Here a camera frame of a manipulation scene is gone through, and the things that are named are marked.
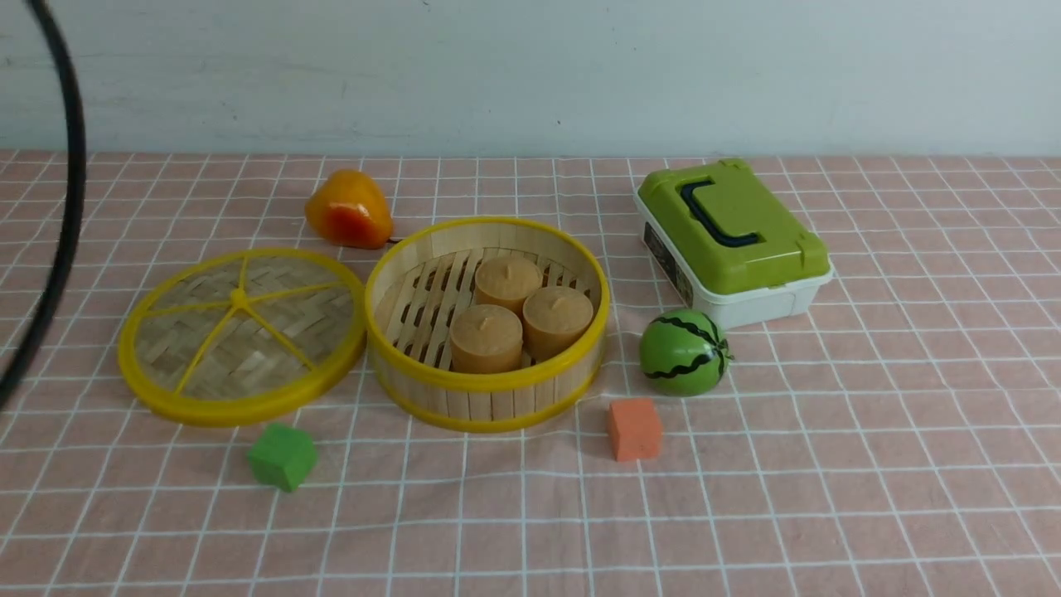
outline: brown cylindrical cake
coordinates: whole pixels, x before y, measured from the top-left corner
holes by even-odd
[[[457,373],[505,373],[520,368],[523,324],[498,305],[473,305],[450,324],[450,354]]]
[[[538,265],[524,257],[488,259],[475,271],[475,302],[498,305],[519,316],[526,297],[541,287],[541,279]]]
[[[541,363],[577,341],[593,321],[593,304],[586,294],[566,285],[535,291],[523,304],[526,351]]]

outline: black stripe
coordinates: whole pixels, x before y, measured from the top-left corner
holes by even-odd
[[[700,367],[708,365],[711,363],[712,357],[713,355],[699,354],[696,355],[696,358],[693,359],[693,363],[690,365],[676,365],[671,371],[654,371],[651,373],[646,373],[645,375],[649,380],[674,380],[679,375],[689,375],[690,373],[700,369]]]
[[[668,318],[666,316],[660,316],[654,319],[653,322],[668,323],[675,328],[680,328],[692,335],[695,335],[703,340],[707,340],[708,344],[711,345],[712,347],[718,345],[717,336],[716,338],[712,338],[709,332],[700,330],[699,328],[696,327],[696,324],[692,324],[686,321],[681,321],[678,318]]]
[[[715,320],[713,320],[711,318],[708,318],[708,323],[711,324],[711,334],[715,335],[715,344],[717,345],[718,344],[718,339],[721,338],[721,335],[718,334],[718,327],[715,326]]]

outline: bamboo steamer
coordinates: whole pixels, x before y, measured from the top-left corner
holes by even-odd
[[[144,296],[118,364],[155,415],[202,427],[281,417],[349,373],[365,348],[365,289],[346,265],[251,248],[193,265]]]
[[[484,261],[516,254],[535,262],[545,285],[582,292],[594,316],[560,354],[517,371],[452,371],[449,326],[474,302]],[[365,286],[368,355],[390,399],[417,419],[466,433],[502,433],[546,421],[577,402],[605,352],[610,295],[593,253],[560,230],[514,217],[436,224],[406,238],[376,265]]]

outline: black handle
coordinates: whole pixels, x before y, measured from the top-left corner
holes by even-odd
[[[70,50],[59,25],[48,8],[47,0],[27,0],[30,12],[37,21],[45,42],[52,55],[55,71],[63,93],[63,108],[67,127],[67,187],[63,206],[63,224],[55,246],[52,268],[48,273],[44,292],[37,309],[30,318],[30,324],[15,355],[7,363],[7,369],[0,376],[0,410],[7,406],[18,385],[25,377],[34,357],[45,343],[45,336],[63,301],[63,292],[73,269],[77,242],[81,238],[81,221],[85,210],[85,177],[88,150],[85,140],[85,112],[82,107],[81,89],[74,72]]]
[[[759,234],[755,232],[748,232],[741,235],[730,235],[718,227],[718,224],[708,215],[708,212],[703,210],[700,201],[696,200],[693,196],[693,192],[700,187],[708,187],[715,183],[714,180],[708,178],[706,180],[700,180],[697,182],[689,182],[681,187],[679,191],[681,193],[682,200],[689,206],[690,211],[693,212],[693,216],[696,217],[698,222],[703,226],[711,238],[715,239],[715,242],[721,244],[723,246],[728,246],[730,248],[737,248],[741,246],[748,246],[749,244],[755,244],[759,242]]]

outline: white wall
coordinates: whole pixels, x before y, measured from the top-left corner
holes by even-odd
[[[1061,0],[53,0],[98,150],[1061,154]],[[0,146],[62,146],[0,2]]]

